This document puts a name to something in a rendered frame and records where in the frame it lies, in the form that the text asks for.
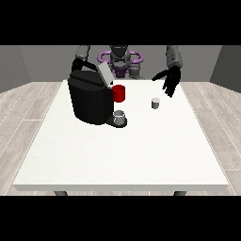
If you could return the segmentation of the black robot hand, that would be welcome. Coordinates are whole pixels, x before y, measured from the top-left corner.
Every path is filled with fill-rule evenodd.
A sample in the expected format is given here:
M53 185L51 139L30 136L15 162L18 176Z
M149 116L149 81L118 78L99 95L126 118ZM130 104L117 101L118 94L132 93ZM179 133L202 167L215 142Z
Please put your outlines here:
M168 70L163 70L156 74L152 80L156 81L161 78L165 78L163 90L169 97L172 97L181 80L181 68L178 66L172 66Z
M82 60L81 58L76 58L73 62L72 62L72 71L81 71L84 67L89 68L90 70L93 70L95 72L97 72L97 67L92 64L89 63L86 60Z

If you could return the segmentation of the pale grey machine lid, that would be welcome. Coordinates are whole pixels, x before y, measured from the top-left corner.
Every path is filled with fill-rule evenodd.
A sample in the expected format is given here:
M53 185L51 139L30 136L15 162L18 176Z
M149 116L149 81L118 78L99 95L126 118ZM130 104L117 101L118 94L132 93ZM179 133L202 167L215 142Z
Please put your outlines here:
M114 76L113 76L112 72L110 71L107 63L103 62L103 63L99 64L97 66L97 68L98 68L98 72L100 73L100 75L103 78L104 83L107 86L109 86L113 82Z

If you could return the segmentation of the black coffee machine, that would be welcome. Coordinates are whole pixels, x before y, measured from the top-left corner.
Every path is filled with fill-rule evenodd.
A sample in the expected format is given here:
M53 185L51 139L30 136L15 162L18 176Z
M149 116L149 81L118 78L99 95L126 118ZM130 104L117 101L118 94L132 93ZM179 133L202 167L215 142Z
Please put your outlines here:
M104 84L102 76L94 71L74 71L68 79L72 108L76 118L94 125L109 124L116 128L127 125L114 123L113 87Z

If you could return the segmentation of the red pod holder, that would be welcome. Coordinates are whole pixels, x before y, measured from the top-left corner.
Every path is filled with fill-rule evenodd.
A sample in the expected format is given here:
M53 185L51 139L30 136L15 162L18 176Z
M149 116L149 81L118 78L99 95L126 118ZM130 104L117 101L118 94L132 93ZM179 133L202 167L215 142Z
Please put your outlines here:
M113 91L113 101L116 103L121 103L125 100L125 86L115 85L112 88Z

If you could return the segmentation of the small grey cup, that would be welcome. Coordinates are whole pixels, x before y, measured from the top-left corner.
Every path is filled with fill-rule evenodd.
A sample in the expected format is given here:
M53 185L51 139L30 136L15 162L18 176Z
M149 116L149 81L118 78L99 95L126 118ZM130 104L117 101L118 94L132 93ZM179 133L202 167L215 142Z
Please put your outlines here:
M125 114L122 110L116 110L113 113L114 123L117 125L122 125L125 122Z

